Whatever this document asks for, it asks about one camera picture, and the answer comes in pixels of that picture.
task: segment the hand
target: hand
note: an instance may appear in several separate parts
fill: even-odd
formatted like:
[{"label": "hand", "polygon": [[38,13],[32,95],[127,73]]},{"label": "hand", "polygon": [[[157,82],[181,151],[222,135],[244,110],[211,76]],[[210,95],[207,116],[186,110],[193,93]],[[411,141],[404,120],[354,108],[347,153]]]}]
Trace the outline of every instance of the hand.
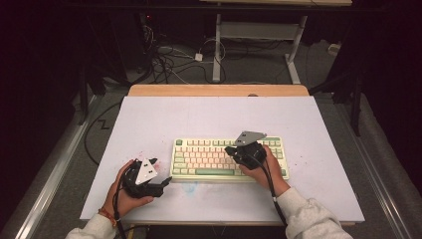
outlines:
[{"label": "hand", "polygon": [[[263,145],[263,148],[267,153],[267,162],[264,161],[263,165],[267,169],[267,171],[271,172],[271,178],[273,179],[274,189],[276,191],[276,196],[278,197],[282,195],[285,191],[287,191],[290,187],[283,179],[279,163],[277,162],[277,159],[273,156],[273,153],[271,152],[270,148],[266,145]],[[243,171],[243,173],[245,173],[245,175],[253,177],[263,187],[270,189],[267,176],[265,175],[261,167],[249,170],[246,166],[239,165],[239,168]]]},{"label": "hand", "polygon": [[[118,171],[117,177],[115,178],[115,182],[111,185],[111,187],[108,190],[108,194],[105,199],[104,208],[112,216],[114,216],[114,209],[112,207],[112,198],[114,197],[115,191],[117,190],[118,181],[120,180],[120,177],[123,174],[124,170],[127,169],[132,163],[133,163],[133,160],[130,160],[129,162],[126,163],[124,167],[122,167]],[[143,206],[153,200],[154,198],[151,196],[145,196],[142,198],[132,198],[129,195],[127,195],[125,190],[122,189],[119,191],[119,195],[118,195],[118,203],[117,203],[118,213],[120,214],[120,217],[123,217],[133,208]]]}]

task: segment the desk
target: desk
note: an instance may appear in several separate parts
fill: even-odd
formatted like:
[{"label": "desk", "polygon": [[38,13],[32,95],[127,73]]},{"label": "desk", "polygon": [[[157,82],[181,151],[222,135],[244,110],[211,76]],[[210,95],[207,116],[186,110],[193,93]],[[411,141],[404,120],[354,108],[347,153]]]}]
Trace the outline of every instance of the desk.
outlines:
[{"label": "desk", "polygon": [[[289,184],[304,197],[316,198],[342,223],[364,221],[314,98],[303,86],[273,87],[132,87],[81,219],[88,220],[97,212],[114,180],[112,175],[129,159],[158,158],[159,175],[153,180],[159,183],[169,174],[175,138],[236,137],[241,130],[254,130],[283,138]],[[185,97],[194,89],[195,97]],[[239,97],[250,93],[261,96]],[[281,225],[270,192],[257,183],[171,182],[160,198],[133,210],[124,220],[150,225]]]},{"label": "desk", "polygon": [[[272,4],[272,5],[304,5],[304,6],[329,6],[340,7],[350,6],[351,0],[202,0],[206,2],[239,3],[239,4]],[[221,14],[217,14],[216,20],[216,44],[212,81],[220,82],[221,67],[221,38],[248,38],[248,39],[272,39],[272,40],[293,40],[292,50],[285,54],[286,64],[293,84],[300,84],[298,72],[294,59],[301,42],[302,33],[305,29],[307,16],[302,16],[299,24],[275,24],[275,23],[244,23],[244,22],[223,22]]]}]

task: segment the black controller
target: black controller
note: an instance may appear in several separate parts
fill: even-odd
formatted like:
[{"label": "black controller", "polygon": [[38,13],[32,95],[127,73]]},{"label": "black controller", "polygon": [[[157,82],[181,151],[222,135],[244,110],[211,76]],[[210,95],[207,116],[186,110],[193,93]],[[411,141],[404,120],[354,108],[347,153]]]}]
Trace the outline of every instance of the black controller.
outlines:
[{"label": "black controller", "polygon": [[259,167],[267,157],[263,146],[256,141],[244,146],[227,146],[225,150],[238,164],[245,165],[250,170]]},{"label": "black controller", "polygon": [[[146,163],[155,164],[157,161],[156,158],[150,159]],[[144,196],[153,196],[160,197],[164,193],[164,187],[167,186],[171,180],[171,177],[168,177],[161,184],[152,184],[149,183],[150,179],[136,184],[137,175],[139,174],[139,169],[142,166],[142,161],[134,161],[126,173],[123,175],[123,188],[130,197],[141,198]]]}]

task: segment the handheld controller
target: handheld controller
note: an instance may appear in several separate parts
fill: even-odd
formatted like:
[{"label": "handheld controller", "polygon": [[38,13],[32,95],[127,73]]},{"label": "handheld controller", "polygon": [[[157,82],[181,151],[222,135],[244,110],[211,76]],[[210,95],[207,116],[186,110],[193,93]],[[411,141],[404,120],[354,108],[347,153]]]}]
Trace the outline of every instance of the handheld controller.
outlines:
[{"label": "handheld controller", "polygon": [[266,137],[265,133],[243,131],[235,141],[235,146],[225,148],[227,154],[233,156],[233,159],[252,170],[262,164],[267,154],[263,146],[257,140]]},{"label": "handheld controller", "polygon": [[156,158],[144,161],[135,160],[130,165],[123,175],[123,188],[129,196],[134,198],[160,197],[164,193],[164,187],[169,184],[171,177],[162,181],[161,184],[149,183],[152,178],[158,175],[153,167],[156,162]]}]

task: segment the person's left hand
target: person's left hand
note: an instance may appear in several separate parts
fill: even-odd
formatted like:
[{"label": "person's left hand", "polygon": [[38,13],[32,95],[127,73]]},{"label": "person's left hand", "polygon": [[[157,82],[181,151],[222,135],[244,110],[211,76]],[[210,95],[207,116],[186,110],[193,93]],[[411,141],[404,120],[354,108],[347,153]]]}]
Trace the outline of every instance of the person's left hand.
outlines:
[{"label": "person's left hand", "polygon": [[[127,169],[132,163],[133,163],[133,159],[127,162],[124,165],[124,167],[122,167],[118,171],[118,174],[117,174],[117,177],[115,178],[114,183],[111,185],[111,187],[108,190],[108,194],[105,199],[104,209],[108,213],[110,213],[112,216],[114,216],[114,209],[112,207],[112,198],[114,197],[115,191],[117,190],[118,181],[120,180],[120,177],[123,174],[124,170]],[[118,203],[117,203],[117,209],[118,209],[118,213],[120,214],[120,218],[126,215],[133,208],[143,206],[153,200],[154,198],[152,196],[145,196],[142,198],[133,198],[127,195],[124,189],[120,190],[119,195],[118,195]]]}]

